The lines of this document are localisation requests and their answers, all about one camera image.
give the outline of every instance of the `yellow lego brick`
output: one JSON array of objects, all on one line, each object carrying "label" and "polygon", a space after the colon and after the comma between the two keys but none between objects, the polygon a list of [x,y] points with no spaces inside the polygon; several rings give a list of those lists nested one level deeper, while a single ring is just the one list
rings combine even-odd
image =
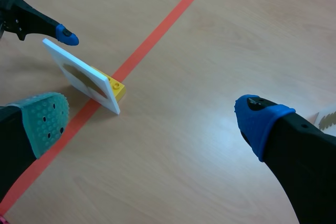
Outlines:
[{"label": "yellow lego brick", "polygon": [[98,70],[97,68],[95,68],[93,66],[91,66],[91,67],[96,69],[98,72],[100,72],[101,74],[103,74],[104,76],[106,76],[109,79],[109,83],[111,85],[111,89],[113,91],[114,97],[115,97],[116,101],[119,102],[120,99],[126,93],[125,85],[122,84],[121,82],[117,81],[117,80],[114,80],[112,77],[103,73],[102,71]]}]

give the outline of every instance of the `black robotic claw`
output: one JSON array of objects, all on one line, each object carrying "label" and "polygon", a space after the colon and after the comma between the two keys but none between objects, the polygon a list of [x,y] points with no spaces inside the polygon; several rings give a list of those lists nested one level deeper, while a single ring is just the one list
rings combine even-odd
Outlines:
[{"label": "black robotic claw", "polygon": [[17,34],[19,40],[25,40],[27,34],[44,34],[67,45],[79,43],[77,36],[62,24],[23,0],[0,0],[0,39],[4,31]]}]

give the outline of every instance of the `white object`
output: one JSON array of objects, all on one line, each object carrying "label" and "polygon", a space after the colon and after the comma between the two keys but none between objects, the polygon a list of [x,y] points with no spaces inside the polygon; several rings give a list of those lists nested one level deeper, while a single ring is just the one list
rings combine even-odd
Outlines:
[{"label": "white object", "polygon": [[120,109],[106,76],[48,39],[43,43],[69,82],[79,91],[116,114]]},{"label": "white object", "polygon": [[336,136],[336,104],[319,112],[314,126],[325,134]]}]

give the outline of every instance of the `blue rubber tip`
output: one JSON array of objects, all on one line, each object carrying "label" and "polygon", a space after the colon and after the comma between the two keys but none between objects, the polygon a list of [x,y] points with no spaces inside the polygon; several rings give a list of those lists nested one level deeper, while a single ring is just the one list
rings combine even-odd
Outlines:
[{"label": "blue rubber tip", "polygon": [[285,115],[295,113],[295,109],[276,104],[259,111],[253,111],[248,106],[248,98],[255,97],[259,96],[247,94],[240,97],[236,101],[235,112],[240,131],[248,139],[253,152],[263,162],[265,146],[275,122]]},{"label": "blue rubber tip", "polygon": [[56,39],[59,42],[62,42],[69,46],[76,46],[79,44],[79,39],[77,38],[77,36],[73,34],[72,32],[70,32],[62,24],[59,24],[56,27]]}]

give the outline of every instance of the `orange tape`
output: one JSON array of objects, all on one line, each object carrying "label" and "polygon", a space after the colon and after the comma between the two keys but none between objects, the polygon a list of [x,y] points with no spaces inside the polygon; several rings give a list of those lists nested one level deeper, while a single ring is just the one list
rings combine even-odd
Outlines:
[{"label": "orange tape", "polygon": [[[148,38],[135,50],[134,53],[121,65],[112,75],[112,78],[122,82],[130,72],[139,64],[146,54],[155,46],[162,36],[171,28],[177,19],[191,5],[194,0],[181,0],[179,4],[168,14],[159,26],[148,36]],[[47,151],[40,159],[20,176],[11,187],[6,197],[0,203],[0,215],[4,215],[16,202],[16,200],[28,189],[38,176],[48,167],[57,154],[67,143],[78,133],[85,123],[99,109],[100,104],[94,100],[88,101],[84,107],[68,123],[60,140]]]}]

